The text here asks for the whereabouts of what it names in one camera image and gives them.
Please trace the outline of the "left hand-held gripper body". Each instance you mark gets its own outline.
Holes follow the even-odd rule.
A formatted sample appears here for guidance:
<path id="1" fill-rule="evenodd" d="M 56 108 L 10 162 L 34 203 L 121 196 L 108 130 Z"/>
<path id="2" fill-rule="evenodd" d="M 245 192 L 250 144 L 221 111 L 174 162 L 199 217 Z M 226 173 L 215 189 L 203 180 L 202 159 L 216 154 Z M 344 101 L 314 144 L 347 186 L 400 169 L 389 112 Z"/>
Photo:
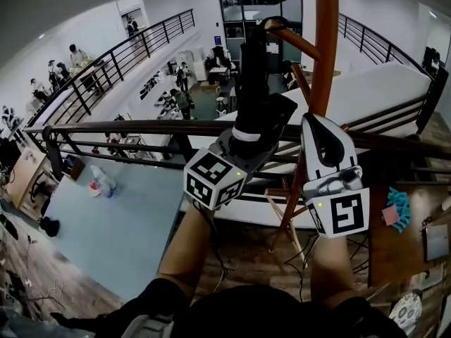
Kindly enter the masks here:
<path id="1" fill-rule="evenodd" d="M 196 140 L 197 151 L 183 171 L 186 195 L 201 206 L 216 210 L 239 197 L 247 172 L 245 164 L 254 156 L 254 143 L 234 140 L 235 154 L 215 154 L 210 145 L 215 140 Z"/>

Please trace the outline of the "brown wooden table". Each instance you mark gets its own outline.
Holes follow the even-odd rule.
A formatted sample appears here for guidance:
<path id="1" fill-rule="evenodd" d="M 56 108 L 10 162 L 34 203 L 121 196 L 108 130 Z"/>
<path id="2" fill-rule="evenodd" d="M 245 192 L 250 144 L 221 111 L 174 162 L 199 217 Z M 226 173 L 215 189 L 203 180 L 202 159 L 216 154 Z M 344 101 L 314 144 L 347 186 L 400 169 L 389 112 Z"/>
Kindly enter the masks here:
<path id="1" fill-rule="evenodd" d="M 447 225 L 451 241 L 451 211 L 440 212 L 441 203 L 449 197 L 448 189 L 438 185 L 398 185 L 396 190 L 409 197 L 411 222 L 402 232 L 388 227 L 381 219 L 386 207 L 389 186 L 373 184 L 370 187 L 369 217 L 369 284 L 372 287 L 389 282 L 401 282 L 449 259 L 446 256 L 425 260 L 422 222 L 433 219 L 431 226 Z"/>

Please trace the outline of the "black framed glass door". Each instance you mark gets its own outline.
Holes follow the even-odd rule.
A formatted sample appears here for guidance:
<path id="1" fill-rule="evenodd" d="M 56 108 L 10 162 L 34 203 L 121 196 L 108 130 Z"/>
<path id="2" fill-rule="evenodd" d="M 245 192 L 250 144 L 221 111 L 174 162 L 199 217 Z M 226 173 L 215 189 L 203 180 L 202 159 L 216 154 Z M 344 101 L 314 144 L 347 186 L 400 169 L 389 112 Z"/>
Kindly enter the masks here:
<path id="1" fill-rule="evenodd" d="M 265 18 L 281 16 L 288 27 L 301 35 L 303 31 L 303 0 L 219 0 L 227 49 L 233 61 L 241 57 L 244 44 Z"/>

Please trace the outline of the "person's right forearm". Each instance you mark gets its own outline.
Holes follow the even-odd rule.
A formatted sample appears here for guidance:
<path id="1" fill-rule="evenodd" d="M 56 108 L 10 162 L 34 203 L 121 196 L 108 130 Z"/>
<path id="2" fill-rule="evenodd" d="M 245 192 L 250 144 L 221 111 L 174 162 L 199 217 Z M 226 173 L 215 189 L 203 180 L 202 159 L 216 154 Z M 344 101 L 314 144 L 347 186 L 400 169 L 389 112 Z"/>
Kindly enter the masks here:
<path id="1" fill-rule="evenodd" d="M 345 236 L 318 239 L 311 260 L 310 290 L 312 301 L 330 309 L 358 295 Z"/>

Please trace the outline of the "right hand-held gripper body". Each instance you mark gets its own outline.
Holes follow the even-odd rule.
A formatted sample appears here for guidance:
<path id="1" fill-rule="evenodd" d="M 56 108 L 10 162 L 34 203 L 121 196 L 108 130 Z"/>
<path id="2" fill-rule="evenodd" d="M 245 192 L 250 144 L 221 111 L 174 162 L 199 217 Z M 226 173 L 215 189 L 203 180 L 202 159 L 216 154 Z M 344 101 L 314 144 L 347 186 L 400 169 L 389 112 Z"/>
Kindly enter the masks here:
<path id="1" fill-rule="evenodd" d="M 370 189 L 362 184 L 360 166 L 307 182 L 303 191 L 320 236 L 335 238 L 368 230 Z"/>

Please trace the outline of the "black garment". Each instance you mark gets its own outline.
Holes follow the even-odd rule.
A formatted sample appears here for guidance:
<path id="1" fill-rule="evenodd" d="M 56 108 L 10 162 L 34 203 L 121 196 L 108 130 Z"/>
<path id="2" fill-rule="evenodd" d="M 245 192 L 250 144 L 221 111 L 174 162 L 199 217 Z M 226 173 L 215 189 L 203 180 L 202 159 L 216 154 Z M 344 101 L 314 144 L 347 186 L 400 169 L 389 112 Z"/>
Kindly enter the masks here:
<path id="1" fill-rule="evenodd" d="M 267 32 L 280 31 L 286 23 L 281 16 L 263 19 L 240 47 L 240 97 L 230 147 L 233 154 L 246 160 L 271 151 L 297 110 L 297 103 L 271 93 L 268 85 Z"/>

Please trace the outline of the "wooden coat rack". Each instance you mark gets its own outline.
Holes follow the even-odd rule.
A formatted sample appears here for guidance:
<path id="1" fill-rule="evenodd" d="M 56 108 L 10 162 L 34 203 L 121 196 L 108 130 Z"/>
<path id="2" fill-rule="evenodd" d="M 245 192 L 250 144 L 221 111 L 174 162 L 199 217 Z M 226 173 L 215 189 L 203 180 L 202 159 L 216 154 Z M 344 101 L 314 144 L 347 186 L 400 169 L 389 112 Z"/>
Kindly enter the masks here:
<path id="1" fill-rule="evenodd" d="M 338 21 L 339 0 L 316 0 L 316 41 L 314 44 L 274 19 L 268 20 L 264 25 L 267 32 L 293 45 L 314 60 L 310 87 L 300 67 L 294 65 L 292 71 L 299 88 L 304 94 L 309 112 L 321 116 L 326 114 L 330 98 L 338 43 Z M 268 249 L 271 254 L 275 251 L 283 234 L 288 232 L 287 227 L 292 224 L 292 218 L 306 211 L 306 208 L 296 209 L 301 195 L 301 183 L 307 176 L 304 151 L 304 147 L 299 150 L 291 188 L 280 191 L 287 198 L 287 204 L 280 226 L 271 247 Z"/>

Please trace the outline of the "small black object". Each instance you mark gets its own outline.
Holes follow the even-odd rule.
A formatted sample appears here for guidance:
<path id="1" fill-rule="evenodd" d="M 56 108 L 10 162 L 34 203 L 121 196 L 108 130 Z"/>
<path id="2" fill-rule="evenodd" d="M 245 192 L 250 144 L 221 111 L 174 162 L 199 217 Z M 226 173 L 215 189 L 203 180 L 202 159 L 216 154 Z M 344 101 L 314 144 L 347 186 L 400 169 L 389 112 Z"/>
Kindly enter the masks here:
<path id="1" fill-rule="evenodd" d="M 44 216 L 39 221 L 39 227 L 46 232 L 49 237 L 55 237 L 58 234 L 60 228 L 59 220 L 52 220 L 51 218 Z"/>

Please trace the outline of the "light blue table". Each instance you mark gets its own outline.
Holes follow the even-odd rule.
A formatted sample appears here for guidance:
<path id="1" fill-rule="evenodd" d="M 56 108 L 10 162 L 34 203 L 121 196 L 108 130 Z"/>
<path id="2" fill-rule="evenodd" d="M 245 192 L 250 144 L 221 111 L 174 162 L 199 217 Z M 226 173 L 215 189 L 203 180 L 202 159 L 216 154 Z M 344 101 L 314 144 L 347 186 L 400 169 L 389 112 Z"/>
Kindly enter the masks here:
<path id="1" fill-rule="evenodd" d="M 77 181 L 64 177 L 46 211 L 60 221 L 53 245 L 125 301 L 154 278 L 183 198 L 183 173 L 86 158 Z M 111 199 L 91 197 L 91 165 L 116 181 Z"/>

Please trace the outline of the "small brown box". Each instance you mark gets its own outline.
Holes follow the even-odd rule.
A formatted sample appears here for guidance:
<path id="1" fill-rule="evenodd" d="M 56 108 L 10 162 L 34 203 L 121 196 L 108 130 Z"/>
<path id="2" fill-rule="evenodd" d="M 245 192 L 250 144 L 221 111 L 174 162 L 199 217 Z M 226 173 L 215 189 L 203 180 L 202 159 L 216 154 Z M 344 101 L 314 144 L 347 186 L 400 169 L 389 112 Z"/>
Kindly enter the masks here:
<path id="1" fill-rule="evenodd" d="M 62 173 L 75 182 L 78 180 L 84 168 L 85 164 L 81 159 L 68 154 L 63 160 Z"/>

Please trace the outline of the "floral cushion stool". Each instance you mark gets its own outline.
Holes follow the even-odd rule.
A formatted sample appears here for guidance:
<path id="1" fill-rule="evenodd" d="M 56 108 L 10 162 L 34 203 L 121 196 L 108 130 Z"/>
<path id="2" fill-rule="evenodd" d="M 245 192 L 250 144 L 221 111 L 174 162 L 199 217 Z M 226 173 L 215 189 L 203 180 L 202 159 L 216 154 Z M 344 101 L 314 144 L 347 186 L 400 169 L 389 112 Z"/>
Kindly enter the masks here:
<path id="1" fill-rule="evenodd" d="M 392 319 L 404 333 L 409 336 L 413 333 L 423 310 L 421 298 L 416 293 L 404 295 L 390 312 Z"/>

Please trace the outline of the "blue cloth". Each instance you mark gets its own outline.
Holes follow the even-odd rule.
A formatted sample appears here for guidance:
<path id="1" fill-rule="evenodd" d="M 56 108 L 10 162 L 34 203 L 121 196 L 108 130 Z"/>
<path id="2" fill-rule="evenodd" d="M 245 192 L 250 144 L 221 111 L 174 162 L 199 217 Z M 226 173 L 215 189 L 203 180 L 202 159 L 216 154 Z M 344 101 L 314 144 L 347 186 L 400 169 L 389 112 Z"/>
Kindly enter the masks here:
<path id="1" fill-rule="evenodd" d="M 396 205 L 400 221 L 394 225 L 388 226 L 396 229 L 400 234 L 412 221 L 412 212 L 409 205 L 409 197 L 406 192 L 400 192 L 390 187 L 387 194 L 387 206 Z"/>

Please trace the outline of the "black framed tablet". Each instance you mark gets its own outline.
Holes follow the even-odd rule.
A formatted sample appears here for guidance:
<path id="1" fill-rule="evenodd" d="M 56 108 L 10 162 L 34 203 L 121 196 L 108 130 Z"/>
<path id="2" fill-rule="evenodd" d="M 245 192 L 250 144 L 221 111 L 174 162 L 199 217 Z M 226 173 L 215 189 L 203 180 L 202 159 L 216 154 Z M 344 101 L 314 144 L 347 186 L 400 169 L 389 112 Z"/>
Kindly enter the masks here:
<path id="1" fill-rule="evenodd" d="M 431 262 L 450 254 L 450 238 L 447 224 L 427 225 L 422 233 L 425 262 Z"/>

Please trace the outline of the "person's left forearm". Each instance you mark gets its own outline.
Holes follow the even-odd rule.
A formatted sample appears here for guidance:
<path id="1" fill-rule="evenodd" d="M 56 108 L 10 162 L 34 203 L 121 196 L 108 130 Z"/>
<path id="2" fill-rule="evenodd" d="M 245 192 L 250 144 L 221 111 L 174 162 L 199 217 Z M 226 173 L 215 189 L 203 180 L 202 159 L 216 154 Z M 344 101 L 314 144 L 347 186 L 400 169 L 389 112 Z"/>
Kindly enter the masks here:
<path id="1" fill-rule="evenodd" d="M 214 212 L 191 204 L 160 263 L 157 277 L 169 280 L 192 300 L 209 251 Z"/>

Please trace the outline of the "pink pad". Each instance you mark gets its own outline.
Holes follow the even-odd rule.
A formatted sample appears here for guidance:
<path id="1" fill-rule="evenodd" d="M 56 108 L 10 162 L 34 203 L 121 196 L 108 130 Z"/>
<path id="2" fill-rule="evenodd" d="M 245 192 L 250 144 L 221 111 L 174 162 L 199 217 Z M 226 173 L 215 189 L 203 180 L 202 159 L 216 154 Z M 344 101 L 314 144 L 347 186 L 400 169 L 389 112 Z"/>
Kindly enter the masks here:
<path id="1" fill-rule="evenodd" d="M 400 216 L 397 212 L 396 205 L 385 207 L 381 211 L 381 217 L 386 226 L 394 225 L 400 221 Z"/>

